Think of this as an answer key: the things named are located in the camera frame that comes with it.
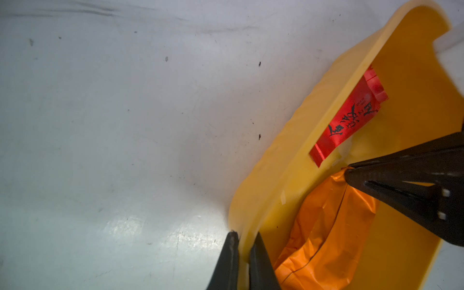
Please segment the orange tea bag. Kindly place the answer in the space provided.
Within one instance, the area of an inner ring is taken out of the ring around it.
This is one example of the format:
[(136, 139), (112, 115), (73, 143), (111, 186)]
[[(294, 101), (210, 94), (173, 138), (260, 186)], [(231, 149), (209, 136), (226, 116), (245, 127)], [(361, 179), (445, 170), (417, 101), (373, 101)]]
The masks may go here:
[(274, 264), (283, 290), (341, 290), (353, 280), (379, 202), (348, 185), (343, 169), (304, 200)]

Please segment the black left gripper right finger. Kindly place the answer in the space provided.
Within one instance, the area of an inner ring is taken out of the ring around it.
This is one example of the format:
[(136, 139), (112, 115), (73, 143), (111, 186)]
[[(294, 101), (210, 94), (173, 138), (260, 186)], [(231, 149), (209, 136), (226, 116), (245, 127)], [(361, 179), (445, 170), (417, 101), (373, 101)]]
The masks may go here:
[(281, 290), (260, 233), (250, 251), (249, 277), (250, 290)]

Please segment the yellow plastic storage box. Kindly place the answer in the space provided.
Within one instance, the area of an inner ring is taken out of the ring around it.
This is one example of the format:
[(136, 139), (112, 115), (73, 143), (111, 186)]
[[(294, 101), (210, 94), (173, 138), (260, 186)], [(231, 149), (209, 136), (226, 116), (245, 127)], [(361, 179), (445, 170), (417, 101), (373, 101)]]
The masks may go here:
[(438, 4), (409, 1), (335, 60), (233, 197), (238, 289), (296, 287), (273, 265), (303, 200), (341, 169), (375, 217), (367, 238), (330, 222), (311, 278), (342, 257), (356, 268), (347, 290), (420, 290), (441, 242), (463, 244), (464, 99), (433, 48), (450, 30)]

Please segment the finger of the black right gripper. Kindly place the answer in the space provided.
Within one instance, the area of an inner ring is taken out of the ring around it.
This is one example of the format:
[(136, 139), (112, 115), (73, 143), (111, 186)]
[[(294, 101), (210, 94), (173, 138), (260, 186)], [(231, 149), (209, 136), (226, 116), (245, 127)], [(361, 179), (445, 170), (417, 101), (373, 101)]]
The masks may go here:
[(464, 134), (349, 165), (348, 185), (446, 242), (464, 244)]

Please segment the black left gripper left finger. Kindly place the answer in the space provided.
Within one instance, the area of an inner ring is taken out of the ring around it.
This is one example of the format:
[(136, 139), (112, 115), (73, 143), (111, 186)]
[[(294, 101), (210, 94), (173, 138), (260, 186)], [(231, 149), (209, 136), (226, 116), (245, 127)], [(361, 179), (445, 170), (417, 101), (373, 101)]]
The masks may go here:
[(237, 290), (239, 270), (239, 236), (229, 232), (207, 290)]

